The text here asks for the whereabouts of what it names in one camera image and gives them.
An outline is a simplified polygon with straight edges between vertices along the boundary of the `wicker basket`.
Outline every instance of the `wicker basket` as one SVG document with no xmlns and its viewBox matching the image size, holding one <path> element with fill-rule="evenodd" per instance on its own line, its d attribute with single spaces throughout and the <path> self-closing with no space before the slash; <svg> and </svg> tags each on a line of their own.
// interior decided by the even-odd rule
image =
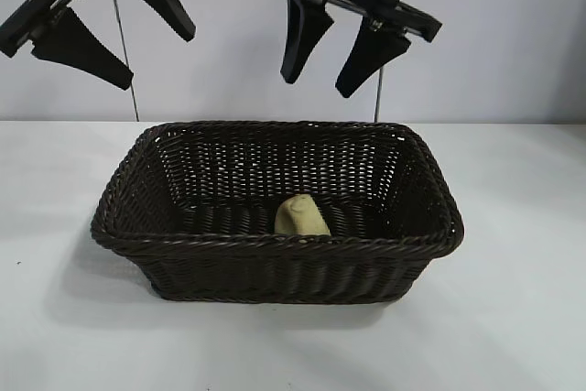
<svg viewBox="0 0 586 391">
<path fill-rule="evenodd" d="M 329 236 L 273 234 L 311 194 Z M 164 299 L 358 304 L 405 295 L 461 242 L 461 216 L 402 125 L 199 122 L 141 135 L 92 221 Z"/>
</svg>

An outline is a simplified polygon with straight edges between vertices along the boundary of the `screw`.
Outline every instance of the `screw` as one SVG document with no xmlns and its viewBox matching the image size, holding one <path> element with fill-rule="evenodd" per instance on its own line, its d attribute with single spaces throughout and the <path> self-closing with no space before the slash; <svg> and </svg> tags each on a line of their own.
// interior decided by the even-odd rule
<svg viewBox="0 0 586 391">
<path fill-rule="evenodd" d="M 372 30 L 372 31 L 376 32 L 376 31 L 378 31 L 378 30 L 379 30 L 381 27 L 383 27 L 383 24 L 384 24 L 384 23 L 383 23 L 381 20 L 376 20 L 376 19 L 373 19 L 373 20 L 371 20 L 371 22 L 370 22 L 370 28 L 371 28 L 371 30 Z"/>
</svg>

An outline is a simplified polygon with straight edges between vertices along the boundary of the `white backdrop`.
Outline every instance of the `white backdrop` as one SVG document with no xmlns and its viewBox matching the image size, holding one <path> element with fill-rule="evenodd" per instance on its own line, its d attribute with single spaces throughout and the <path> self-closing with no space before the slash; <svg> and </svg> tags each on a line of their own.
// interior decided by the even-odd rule
<svg viewBox="0 0 586 391">
<path fill-rule="evenodd" d="M 0 17 L 22 1 L 0 0 Z M 331 8 L 336 25 L 289 86 L 279 75 L 285 0 L 182 1 L 198 26 L 190 44 L 140 0 L 120 0 L 144 120 L 372 119 L 375 79 L 351 100 L 334 89 L 359 17 Z M 444 28 L 387 67 L 382 119 L 586 121 L 586 0 L 405 1 Z M 111 0 L 74 8 L 120 56 Z M 0 118 L 134 117 L 129 93 L 28 53 L 0 57 Z"/>
</svg>

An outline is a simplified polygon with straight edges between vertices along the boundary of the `rectangular basket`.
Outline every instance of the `rectangular basket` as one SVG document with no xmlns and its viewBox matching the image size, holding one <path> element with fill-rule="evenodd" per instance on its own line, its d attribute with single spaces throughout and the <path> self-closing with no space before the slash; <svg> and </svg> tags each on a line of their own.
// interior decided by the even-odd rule
<svg viewBox="0 0 586 391">
<path fill-rule="evenodd" d="M 273 234 L 279 204 L 296 194 L 313 196 L 332 237 Z M 401 298 L 463 226 L 405 126 L 198 122 L 136 140 L 92 236 L 164 299 L 359 304 Z"/>
</svg>

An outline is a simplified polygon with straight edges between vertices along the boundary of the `white table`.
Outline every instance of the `white table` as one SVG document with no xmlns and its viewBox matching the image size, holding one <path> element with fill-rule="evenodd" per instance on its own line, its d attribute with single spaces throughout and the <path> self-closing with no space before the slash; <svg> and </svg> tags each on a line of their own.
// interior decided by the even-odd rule
<svg viewBox="0 0 586 391">
<path fill-rule="evenodd" d="M 467 236 L 386 308 L 156 298 L 88 234 L 147 126 L 0 123 L 0 390 L 586 389 L 586 126 L 413 125 Z"/>
</svg>

